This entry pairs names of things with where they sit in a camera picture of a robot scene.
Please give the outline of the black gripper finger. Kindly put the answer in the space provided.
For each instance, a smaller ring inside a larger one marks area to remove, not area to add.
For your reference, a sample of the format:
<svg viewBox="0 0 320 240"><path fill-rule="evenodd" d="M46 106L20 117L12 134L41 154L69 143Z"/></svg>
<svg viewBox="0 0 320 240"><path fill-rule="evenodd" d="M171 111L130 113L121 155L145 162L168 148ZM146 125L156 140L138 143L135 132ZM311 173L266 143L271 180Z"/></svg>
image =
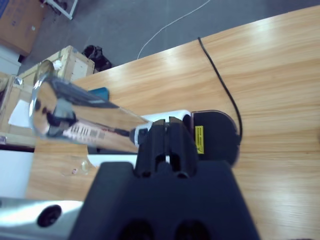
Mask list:
<svg viewBox="0 0 320 240"><path fill-rule="evenodd" d="M181 179L196 174L199 156L193 137L184 122L169 117L167 127L169 162L174 174Z"/></svg>
<svg viewBox="0 0 320 240"><path fill-rule="evenodd" d="M136 175L150 178L157 172L157 165L165 160L166 121L152 123L144 141L139 145L136 159Z"/></svg>

